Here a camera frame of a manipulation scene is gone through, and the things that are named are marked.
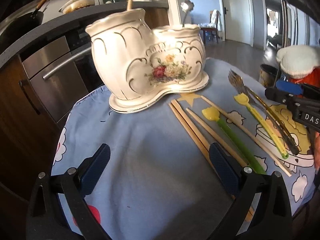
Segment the person right hand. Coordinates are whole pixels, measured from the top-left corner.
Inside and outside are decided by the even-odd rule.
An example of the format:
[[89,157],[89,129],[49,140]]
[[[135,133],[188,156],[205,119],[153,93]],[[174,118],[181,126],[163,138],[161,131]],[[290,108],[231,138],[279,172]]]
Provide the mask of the person right hand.
[[315,132],[314,162],[315,162],[315,169],[318,171],[320,168],[320,135],[319,135],[319,132]]

